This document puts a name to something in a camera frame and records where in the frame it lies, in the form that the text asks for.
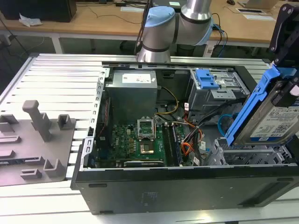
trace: black cable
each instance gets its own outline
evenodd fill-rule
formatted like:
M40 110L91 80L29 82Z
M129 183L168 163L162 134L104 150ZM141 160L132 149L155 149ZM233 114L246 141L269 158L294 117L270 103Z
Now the black cable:
M149 14L149 10L152 7L152 0L147 0L147 3L145 5L143 14L142 14L142 22L141 22L141 27L139 29L138 32L138 36L137 36L137 40L135 42L135 47L134 47L134 54L136 55L136 49L137 49L137 45L141 43L141 39L142 39L142 35L143 35L143 31L145 28L145 23Z
M134 7L134 8L143 8L143 9L144 9L144 7L143 7L143 6L131 5L131 4L128 4L128 3L127 3L127 5L128 5L128 6L131 6L131 7Z
M197 133L197 130L199 129L199 126L204 124L205 122L209 121L212 117L218 115L219 112L222 112L223 109L227 106L230 106L232 104L238 104L238 103L244 103L246 101L246 98L239 98L230 100L228 102L225 102L218 106L217 108L211 110L209 113L207 113L196 125L196 127L187 135L185 142L190 141L193 136Z
M218 16L218 21L219 21L219 27L221 28L221 25L220 25L220 16L218 13L212 13L212 15L217 15Z
M227 34L227 32L225 32L224 30L222 30L222 32L226 34L226 41L225 41L225 43L224 43L224 45L223 45L221 51L219 52L218 57L220 57L222 51L224 50L226 44L228 43L228 34Z
M126 19L124 19L124 18L121 18L121 17L119 17L118 15L98 15L98 14L96 14L89 6L87 6L89 9L90 9L90 11L93 13L93 14L95 14L96 16L97 16L97 18L100 18L100 17L103 17L103 16L115 16L115 17L117 17L117 18L120 18L120 19L122 19L122 20L124 20L124 21L126 21L126 22L129 22L129 23L132 23L132 24L140 24L140 22L131 22L131 21L128 21L128 20L126 20Z
M10 29L8 29L8 27L5 25L5 23L3 22L3 20L0 17L0 21L1 23L4 25L5 29L12 35L14 36L15 40L19 43L19 45L23 48L23 50L25 51L25 53L29 56L29 53L27 52L27 50L24 48L24 46L19 42L19 40L17 39L17 37L10 31Z
M162 118L162 119L164 119L164 120L166 120L167 122L169 122L169 123L171 123L171 122L176 122L177 120L176 119L174 119L174 120L169 120L169 119L166 119L165 117L163 117L162 115L160 115L160 114L155 114L155 116L158 116L158 117L160 117L160 118Z
M9 54L11 57L17 57L19 60L23 60L23 61L25 61L25 59L22 58L21 56L13 55L13 54L9 51L8 47L9 47L9 46L4 46L4 48L6 49L6 51L8 52L8 54Z

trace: black box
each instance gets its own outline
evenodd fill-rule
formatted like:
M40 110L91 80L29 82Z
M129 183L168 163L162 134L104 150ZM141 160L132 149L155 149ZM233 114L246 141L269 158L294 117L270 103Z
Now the black box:
M8 20L20 15L41 21L70 22L76 14L75 0L0 0L0 11Z

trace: label sticker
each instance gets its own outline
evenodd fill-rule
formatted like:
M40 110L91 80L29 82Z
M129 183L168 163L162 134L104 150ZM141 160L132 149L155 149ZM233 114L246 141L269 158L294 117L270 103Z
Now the label sticker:
M194 157L193 162L199 166L199 159L197 159L196 157Z
M272 140L284 136L298 122L299 108L272 108L254 130L251 138L259 141Z
M171 6L180 6L179 2L176 2L176 1L170 1L169 4Z
M150 74L123 74L122 83L151 83Z
M201 141L201 145L199 146L199 148L201 150L206 150L206 142L205 141Z

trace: cable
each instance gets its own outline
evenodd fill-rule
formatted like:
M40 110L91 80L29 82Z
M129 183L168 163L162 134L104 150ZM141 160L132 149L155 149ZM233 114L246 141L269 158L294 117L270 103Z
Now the cable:
M30 51L30 50L32 50L33 48L37 48L37 47L41 46L41 45L44 43L44 41L45 41L45 38L43 37L43 40L42 40L41 43L39 43L38 45L36 45L36 46L34 46L34 47L29 48L27 51Z
M219 16L219 14L218 14L218 13L212 13L212 15L217 15L217 16L218 16L219 27L221 27L221 25L220 25L220 16Z
M197 129L199 129L200 126L204 125L204 123L210 120L212 117L218 115L219 112L222 112L225 107L230 106L232 104L244 103L245 101L246 98L238 98L238 99L230 100L221 104L217 108L211 110L197 123L197 126L185 137L183 142L189 142L196 134Z
M193 125L192 123L190 123L189 121L187 121L186 117L184 117L184 120L187 124L189 124L191 127L195 127L195 125ZM200 129L198 129L198 132L200 133L200 138L199 141L201 141L202 139L202 131Z
M0 21L1 23L4 25L5 29L12 35L14 36L15 40L19 43L19 45L24 49L25 53L29 56L29 53L27 52L27 50L24 48L24 46L19 42L19 40L17 39L17 37L10 31L10 29L8 29L8 27L5 25L5 23L3 22L3 20L0 17Z
M115 16L115 17L117 17L117 18L120 18L120 19L122 19L122 20L124 20L124 21L126 21L126 22L129 22L129 23L132 23L132 24L140 24L141 22L131 22L131 21L128 21L128 20L126 20L126 19L124 19L124 18L121 18L121 17L119 17L118 15L98 15L98 14L96 14L89 6L87 6L89 9L90 9L90 11L93 13L93 14L95 14L96 16L97 16L97 18L100 18L100 17L102 17L102 16Z
M224 45L222 46L221 51L220 51L219 54L218 54L218 57L220 57L220 56L221 56L221 53L222 53L222 51L223 51L223 49L224 49L224 47L226 46L226 44L227 44L227 42L228 42L228 34L227 34L226 31L222 30L222 29L221 29L219 26L217 26L216 24L215 24L215 27L219 30L219 32L220 32L220 37L221 37L221 34L223 34L223 36L225 36L224 33L226 34L226 41L225 41Z
M180 122L180 121L171 121L171 120L168 120L166 119L165 117L162 117L161 115L159 114L155 114L157 117L159 117L161 120L165 121L165 122L168 122L168 123L175 123L175 124L182 124L182 125L189 125L187 123L184 123L184 122Z
M101 136L101 134L102 134L102 132L103 132L103 130L106 127L106 124L107 124L107 117L108 117L108 112L107 111L108 111L108 100L106 100L106 106L105 106L105 122L104 122L102 130L99 133L99 136Z
M178 99L176 98L176 96L169 90L167 89L166 87L164 86L161 86L161 89L165 89L166 91L168 91L176 100L176 106L175 108L172 110L172 111L169 111L169 112L157 112L156 114L162 114L162 115L166 115L166 114L173 114L177 111L178 109Z
M145 28L145 23L146 23L146 20L147 20L148 14L149 14L149 10L150 10L151 7L152 7L152 0L147 0L147 3L145 5L145 8L144 8L144 11L143 11L143 14L142 14L141 27L139 29L138 36L137 36L137 39L136 39L136 42L135 42L134 55L137 54L137 52L136 52L137 47L141 43L141 39L142 39L142 36L143 36L143 31L144 31L144 28Z
M13 54L11 54L10 53L10 51L9 51L9 49L8 49L8 46L5 46L4 47L5 49L6 49L6 51L8 52L8 54L11 56L11 57L17 57L19 60L25 60L24 58L22 58L22 57L20 57L20 56L18 56L18 55L13 55Z
M217 127L218 127L218 130L219 130L220 134L221 134L223 137L225 137L225 133L224 133L223 129L221 128L221 119L222 119L223 117L230 117L230 118L232 118L233 116L232 116L231 114L223 114L223 115L221 115L221 116L219 117L219 120L218 120L218 123L217 123Z
M221 51L219 52L218 57L221 56L221 53L223 52L224 47L225 47L226 44L228 43L228 34L227 34L227 32L225 32L224 30L222 30L222 32L226 34L226 41L225 41L225 44L222 46L222 49L221 49Z

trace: desk leg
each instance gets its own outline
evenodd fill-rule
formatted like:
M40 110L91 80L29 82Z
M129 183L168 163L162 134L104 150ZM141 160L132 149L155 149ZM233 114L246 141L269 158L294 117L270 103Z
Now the desk leg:
M5 43L6 46L10 46L11 42L7 34L0 35L0 41Z
M56 54L63 54L64 51L60 44L59 36L58 35L52 36L51 39L52 39Z
M203 57L211 57L214 47L215 47L214 43L207 42Z
M94 39L90 39L90 47L91 47L91 49L92 49L92 54L94 54L94 53L95 53L95 50L96 50Z

